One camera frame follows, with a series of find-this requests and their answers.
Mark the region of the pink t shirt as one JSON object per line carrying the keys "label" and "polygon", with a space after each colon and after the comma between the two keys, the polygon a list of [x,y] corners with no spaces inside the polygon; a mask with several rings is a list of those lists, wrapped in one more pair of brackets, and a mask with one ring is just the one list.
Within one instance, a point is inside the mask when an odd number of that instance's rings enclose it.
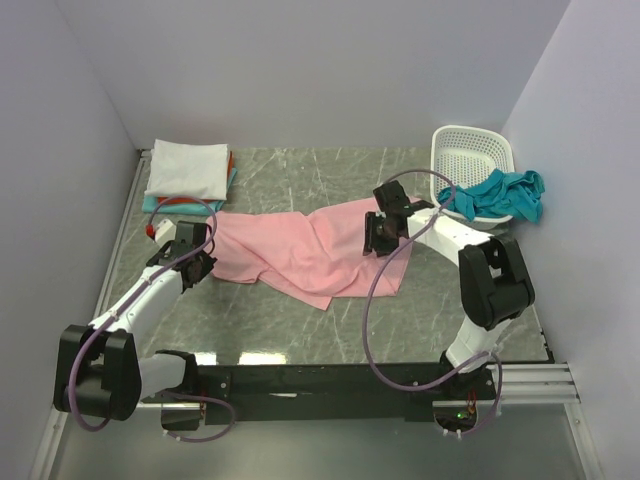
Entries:
{"label": "pink t shirt", "polygon": [[334,298],[364,298],[384,263],[363,254],[366,198],[301,212],[239,214],[220,211],[212,275],[223,281],[258,281],[320,310]]}

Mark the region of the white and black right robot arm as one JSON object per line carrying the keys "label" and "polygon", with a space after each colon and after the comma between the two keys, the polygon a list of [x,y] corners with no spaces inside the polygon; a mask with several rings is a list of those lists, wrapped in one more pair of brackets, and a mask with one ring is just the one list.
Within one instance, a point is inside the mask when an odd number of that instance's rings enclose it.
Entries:
{"label": "white and black right robot arm", "polygon": [[474,386],[472,372],[486,364],[497,340],[510,323],[534,303],[535,291],[516,239],[475,230],[444,214],[427,201],[412,201],[396,180],[373,190],[378,206],[365,215],[364,254],[385,261],[369,287],[362,320],[365,356],[377,376],[368,344],[370,304],[390,263],[415,243],[451,261],[459,273],[464,320],[445,350],[449,366],[439,374],[444,395],[460,399]]}

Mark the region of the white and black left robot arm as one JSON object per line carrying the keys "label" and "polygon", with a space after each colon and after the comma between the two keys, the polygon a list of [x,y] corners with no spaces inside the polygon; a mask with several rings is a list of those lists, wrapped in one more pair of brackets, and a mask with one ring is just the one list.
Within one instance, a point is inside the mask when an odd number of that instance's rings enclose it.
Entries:
{"label": "white and black left robot arm", "polygon": [[216,262],[217,223],[180,221],[173,239],[147,261],[139,279],[109,310],[88,325],[71,325],[60,336],[53,403],[86,431],[128,419],[138,402],[166,391],[176,401],[200,388],[191,353],[160,350],[141,359],[136,340],[164,312],[205,279]]}

